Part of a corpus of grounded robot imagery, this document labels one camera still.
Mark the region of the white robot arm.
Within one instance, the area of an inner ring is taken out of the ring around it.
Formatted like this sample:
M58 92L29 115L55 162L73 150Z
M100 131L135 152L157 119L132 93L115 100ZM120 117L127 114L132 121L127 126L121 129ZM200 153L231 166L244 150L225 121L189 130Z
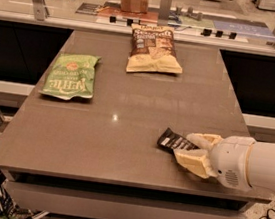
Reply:
M251 137L222 138L188 134L197 149L174 149L176 161L202 179L214 177L224 187L249 191L262 188L275 193L275 144Z

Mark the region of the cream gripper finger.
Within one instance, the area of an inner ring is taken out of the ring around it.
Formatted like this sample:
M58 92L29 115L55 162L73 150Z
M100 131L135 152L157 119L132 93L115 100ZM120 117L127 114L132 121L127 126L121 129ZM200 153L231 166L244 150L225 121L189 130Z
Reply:
M217 177L217 173L213 170L207 150L181 150L175 149L174 155L176 161L194 175L206 179L208 177Z
M220 135L192 133L188 134L186 138L200 149L211 150L215 145L222 141Z

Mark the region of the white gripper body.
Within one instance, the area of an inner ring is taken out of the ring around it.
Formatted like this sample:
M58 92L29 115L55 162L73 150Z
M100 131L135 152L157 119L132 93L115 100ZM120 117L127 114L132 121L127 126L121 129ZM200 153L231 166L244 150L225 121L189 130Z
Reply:
M226 188L249 191L248 158L255 139L231 136L219 141L211 150L209 157L218 181Z

